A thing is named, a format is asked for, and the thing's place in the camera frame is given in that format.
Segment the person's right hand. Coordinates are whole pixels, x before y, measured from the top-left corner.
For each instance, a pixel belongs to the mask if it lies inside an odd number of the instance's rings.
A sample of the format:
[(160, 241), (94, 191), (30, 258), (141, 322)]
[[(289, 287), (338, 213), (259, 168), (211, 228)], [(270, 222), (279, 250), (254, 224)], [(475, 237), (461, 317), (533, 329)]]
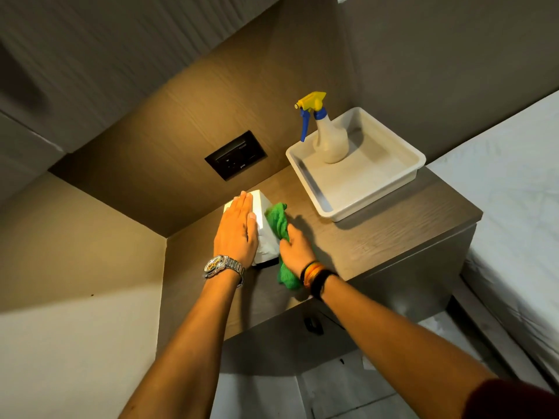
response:
[(288, 239), (279, 243), (280, 255), (283, 263), (298, 278), (305, 275), (306, 269), (317, 261), (316, 255), (303, 232), (293, 224), (287, 225)]

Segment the green cleaning cloth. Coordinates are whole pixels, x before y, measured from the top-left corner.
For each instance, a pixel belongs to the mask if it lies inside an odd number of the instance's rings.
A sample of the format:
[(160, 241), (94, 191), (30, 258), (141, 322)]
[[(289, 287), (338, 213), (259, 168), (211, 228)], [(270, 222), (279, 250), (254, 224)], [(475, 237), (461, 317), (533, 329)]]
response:
[[(286, 239), (289, 241), (288, 233), (288, 219), (286, 215), (287, 204), (277, 203), (267, 208), (264, 212), (264, 217), (267, 220), (273, 234), (277, 239)], [(279, 271), (277, 280), (280, 284), (284, 285), (289, 290), (297, 290), (301, 287), (300, 278), (293, 274), (290, 269), (285, 265), (281, 255), (279, 255)]]

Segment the black wall socket panel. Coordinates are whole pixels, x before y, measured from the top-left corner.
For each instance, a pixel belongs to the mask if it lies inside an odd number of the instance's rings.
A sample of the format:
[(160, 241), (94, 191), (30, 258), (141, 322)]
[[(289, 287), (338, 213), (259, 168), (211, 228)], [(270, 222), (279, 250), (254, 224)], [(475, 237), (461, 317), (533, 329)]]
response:
[(261, 144), (248, 130), (205, 157), (205, 161), (222, 180), (228, 181), (266, 157)]

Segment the person's left hand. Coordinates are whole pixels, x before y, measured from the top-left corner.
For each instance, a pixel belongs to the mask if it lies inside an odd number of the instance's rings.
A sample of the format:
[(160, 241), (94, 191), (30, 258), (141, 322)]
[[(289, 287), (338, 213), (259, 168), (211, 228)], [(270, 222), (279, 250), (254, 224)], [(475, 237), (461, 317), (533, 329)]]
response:
[(234, 197), (223, 213), (213, 242), (213, 255), (227, 255), (247, 269), (254, 261), (258, 240), (247, 239), (247, 216), (253, 212), (253, 196), (246, 191)]

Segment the spray bottle with yellow nozzle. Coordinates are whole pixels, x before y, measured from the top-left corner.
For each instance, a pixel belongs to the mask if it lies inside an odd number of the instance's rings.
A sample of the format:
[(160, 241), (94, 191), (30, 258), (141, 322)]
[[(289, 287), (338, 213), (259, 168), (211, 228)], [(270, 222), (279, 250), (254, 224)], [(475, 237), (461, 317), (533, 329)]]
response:
[(325, 97), (325, 92), (313, 91), (298, 100), (295, 108), (303, 119), (300, 141), (305, 141), (313, 118), (318, 132), (312, 141), (314, 150), (326, 164), (334, 164), (349, 154), (349, 139), (346, 129), (336, 126), (330, 120), (323, 103)]

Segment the person's right forearm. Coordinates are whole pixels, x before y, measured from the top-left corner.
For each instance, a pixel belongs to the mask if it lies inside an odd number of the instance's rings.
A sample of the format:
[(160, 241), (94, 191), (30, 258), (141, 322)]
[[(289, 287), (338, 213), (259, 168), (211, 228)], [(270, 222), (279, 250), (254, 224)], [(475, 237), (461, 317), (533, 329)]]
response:
[(444, 338), (369, 299), (336, 275), (320, 297), (356, 345), (421, 419), (459, 419), (496, 376)]

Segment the white bed mattress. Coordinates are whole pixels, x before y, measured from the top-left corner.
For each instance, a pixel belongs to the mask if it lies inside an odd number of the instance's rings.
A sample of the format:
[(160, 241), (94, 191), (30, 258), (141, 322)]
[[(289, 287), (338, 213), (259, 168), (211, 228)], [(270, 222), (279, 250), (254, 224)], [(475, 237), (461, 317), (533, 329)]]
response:
[(559, 90), (427, 167), (483, 212), (465, 284), (559, 389)]

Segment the dark red sleeve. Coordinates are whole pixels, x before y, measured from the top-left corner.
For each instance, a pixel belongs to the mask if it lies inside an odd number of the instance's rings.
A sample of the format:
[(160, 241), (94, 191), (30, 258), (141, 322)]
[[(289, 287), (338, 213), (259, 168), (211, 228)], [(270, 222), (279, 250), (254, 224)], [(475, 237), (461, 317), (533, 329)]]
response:
[(470, 394), (461, 419), (559, 419), (559, 395), (522, 381), (491, 379)]

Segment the brown wooden nightstand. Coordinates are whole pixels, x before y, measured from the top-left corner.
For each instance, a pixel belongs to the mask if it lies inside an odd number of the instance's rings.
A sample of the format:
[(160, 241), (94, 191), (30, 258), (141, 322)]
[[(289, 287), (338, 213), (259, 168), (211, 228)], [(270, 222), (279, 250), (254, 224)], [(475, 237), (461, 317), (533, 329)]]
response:
[[(373, 300), (414, 322), (444, 310), (458, 281), (482, 211), (428, 168), (379, 201), (334, 223), (322, 218), (292, 168), (256, 186), (285, 202), (316, 255)], [(157, 355), (169, 343), (204, 285), (222, 207), (167, 240)], [(289, 291), (266, 267), (245, 279), (227, 320), (227, 373), (288, 375), (353, 350), (333, 314), (304, 292)], [(317, 317), (323, 336), (308, 332)]]

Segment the orange and black wristbands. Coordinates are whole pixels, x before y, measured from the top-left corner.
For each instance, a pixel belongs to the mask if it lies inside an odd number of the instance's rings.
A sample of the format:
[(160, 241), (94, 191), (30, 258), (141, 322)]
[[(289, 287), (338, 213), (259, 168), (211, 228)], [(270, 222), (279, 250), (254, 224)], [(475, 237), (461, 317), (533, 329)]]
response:
[(308, 263), (299, 274), (300, 283), (310, 292), (311, 296), (319, 301), (323, 301), (323, 291), (326, 280), (339, 275), (331, 269), (325, 267), (321, 262), (315, 260)]

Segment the person's left forearm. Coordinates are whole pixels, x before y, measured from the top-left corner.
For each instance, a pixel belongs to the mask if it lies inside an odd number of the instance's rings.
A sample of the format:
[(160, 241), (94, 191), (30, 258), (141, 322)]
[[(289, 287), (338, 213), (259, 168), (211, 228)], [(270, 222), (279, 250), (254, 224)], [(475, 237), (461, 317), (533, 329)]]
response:
[(239, 274), (230, 269), (206, 281), (118, 419), (210, 418), (227, 317), (239, 282)]

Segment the white tissue box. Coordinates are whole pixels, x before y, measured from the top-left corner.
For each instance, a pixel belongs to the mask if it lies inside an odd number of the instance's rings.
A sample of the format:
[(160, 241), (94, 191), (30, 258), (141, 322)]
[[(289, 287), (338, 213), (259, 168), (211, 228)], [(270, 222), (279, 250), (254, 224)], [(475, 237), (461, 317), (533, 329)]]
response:
[[(251, 266), (276, 259), (279, 255), (279, 240), (274, 236), (270, 226), (264, 217), (264, 212), (271, 207), (269, 200), (262, 195), (259, 190), (248, 192), (253, 196), (253, 213), (256, 215), (258, 223), (258, 247), (255, 253), (254, 261)], [(233, 199), (226, 204), (223, 213), (231, 205)]]

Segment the silver wristwatch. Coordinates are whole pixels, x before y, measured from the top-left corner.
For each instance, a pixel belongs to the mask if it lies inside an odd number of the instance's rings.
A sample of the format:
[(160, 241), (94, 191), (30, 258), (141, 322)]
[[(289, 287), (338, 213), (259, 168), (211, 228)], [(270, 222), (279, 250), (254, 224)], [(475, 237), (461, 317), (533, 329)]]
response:
[(204, 278), (211, 279), (225, 270), (232, 270), (239, 276), (238, 288), (244, 284), (245, 267), (227, 255), (217, 255), (210, 259), (204, 267)]

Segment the white plastic tray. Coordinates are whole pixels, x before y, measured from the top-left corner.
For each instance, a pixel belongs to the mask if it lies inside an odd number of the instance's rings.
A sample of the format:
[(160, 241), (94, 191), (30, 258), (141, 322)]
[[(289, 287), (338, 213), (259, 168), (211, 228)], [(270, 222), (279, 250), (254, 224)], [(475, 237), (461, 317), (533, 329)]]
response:
[(322, 218), (339, 222), (416, 178), (426, 157), (361, 107), (332, 119), (348, 132), (349, 153), (326, 164), (312, 143), (315, 131), (286, 156)]

